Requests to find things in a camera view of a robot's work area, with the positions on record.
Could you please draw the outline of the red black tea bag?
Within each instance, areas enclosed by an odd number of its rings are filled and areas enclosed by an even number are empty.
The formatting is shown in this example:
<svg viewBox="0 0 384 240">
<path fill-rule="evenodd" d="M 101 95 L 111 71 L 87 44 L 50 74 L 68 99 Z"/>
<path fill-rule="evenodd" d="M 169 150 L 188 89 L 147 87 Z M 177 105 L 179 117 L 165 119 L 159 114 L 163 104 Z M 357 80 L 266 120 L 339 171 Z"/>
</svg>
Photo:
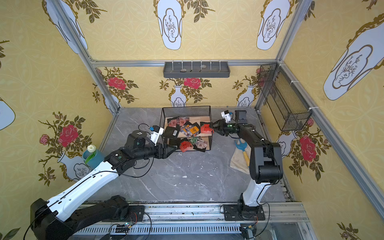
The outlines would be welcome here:
<svg viewBox="0 0 384 240">
<path fill-rule="evenodd" d="M 200 122 L 200 132 L 201 134 L 213 134 L 214 130 L 212 128 L 211 122 Z"/>
</svg>

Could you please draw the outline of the orange label tea bag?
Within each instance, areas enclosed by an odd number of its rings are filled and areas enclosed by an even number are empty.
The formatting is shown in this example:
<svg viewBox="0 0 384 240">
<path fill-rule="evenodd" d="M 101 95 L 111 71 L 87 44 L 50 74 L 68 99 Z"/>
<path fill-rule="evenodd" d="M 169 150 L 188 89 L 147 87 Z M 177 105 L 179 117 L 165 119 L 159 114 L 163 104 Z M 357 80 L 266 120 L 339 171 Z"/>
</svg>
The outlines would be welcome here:
<svg viewBox="0 0 384 240">
<path fill-rule="evenodd" d="M 193 124 L 185 124 L 181 126 L 180 132 L 186 137 L 196 137 L 200 134 L 200 127 Z"/>
</svg>

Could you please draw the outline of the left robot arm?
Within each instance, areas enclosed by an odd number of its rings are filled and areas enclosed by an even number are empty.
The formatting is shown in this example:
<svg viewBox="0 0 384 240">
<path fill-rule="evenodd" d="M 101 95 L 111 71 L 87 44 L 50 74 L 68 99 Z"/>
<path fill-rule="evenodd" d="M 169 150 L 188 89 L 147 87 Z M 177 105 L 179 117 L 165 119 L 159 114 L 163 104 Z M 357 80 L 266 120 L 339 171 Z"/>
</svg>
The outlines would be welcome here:
<svg viewBox="0 0 384 240">
<path fill-rule="evenodd" d="M 103 186 L 134 167 L 138 160 L 167 159 L 176 146 L 156 144 L 145 132 L 132 132 L 126 144 L 111 152 L 85 177 L 62 193 L 31 205 L 29 229 L 38 240 L 67 240 L 76 232 L 104 220 L 122 221 L 132 214 L 125 198 L 113 196 L 99 204 L 80 209 L 89 197 Z"/>
</svg>

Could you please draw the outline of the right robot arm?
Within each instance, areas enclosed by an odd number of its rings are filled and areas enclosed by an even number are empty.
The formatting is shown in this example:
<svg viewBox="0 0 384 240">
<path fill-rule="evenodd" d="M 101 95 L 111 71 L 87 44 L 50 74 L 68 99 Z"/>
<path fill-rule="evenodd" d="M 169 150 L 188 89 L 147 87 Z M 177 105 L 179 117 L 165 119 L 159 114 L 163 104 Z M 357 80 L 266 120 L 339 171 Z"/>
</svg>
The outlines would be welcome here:
<svg viewBox="0 0 384 240">
<path fill-rule="evenodd" d="M 215 133 L 226 137 L 236 134 L 237 139 L 244 140 L 251 149 L 249 172 L 252 180 L 241 194 L 238 206 L 258 207 L 267 190 L 283 178 L 281 146 L 265 139 L 254 125 L 248 123 L 247 111 L 236 110 L 231 113 L 226 110 L 221 112 L 221 116 L 221 120 L 212 123 Z"/>
</svg>

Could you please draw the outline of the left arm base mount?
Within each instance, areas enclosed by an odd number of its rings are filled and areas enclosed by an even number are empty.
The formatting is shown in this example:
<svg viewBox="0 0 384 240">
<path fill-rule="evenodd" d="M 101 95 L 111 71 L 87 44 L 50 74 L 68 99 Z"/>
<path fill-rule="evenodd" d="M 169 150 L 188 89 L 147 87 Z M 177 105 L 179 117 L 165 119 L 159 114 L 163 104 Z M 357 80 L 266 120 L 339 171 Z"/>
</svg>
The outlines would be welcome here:
<svg viewBox="0 0 384 240">
<path fill-rule="evenodd" d="M 115 222 L 142 222 L 144 211 L 145 206 L 143 205 L 123 207 L 121 210 L 118 210 L 117 215 L 113 217 L 112 220 Z"/>
</svg>

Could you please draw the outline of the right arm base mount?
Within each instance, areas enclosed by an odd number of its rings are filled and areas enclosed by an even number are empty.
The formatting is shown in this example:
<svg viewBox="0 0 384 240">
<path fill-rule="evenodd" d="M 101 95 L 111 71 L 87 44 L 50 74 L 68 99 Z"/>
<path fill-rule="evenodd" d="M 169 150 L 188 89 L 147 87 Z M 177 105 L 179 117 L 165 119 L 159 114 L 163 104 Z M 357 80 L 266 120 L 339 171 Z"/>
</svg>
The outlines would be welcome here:
<svg viewBox="0 0 384 240">
<path fill-rule="evenodd" d="M 266 219 L 262 206 L 249 207 L 240 205 L 223 205 L 221 211 L 225 221 L 264 221 Z"/>
</svg>

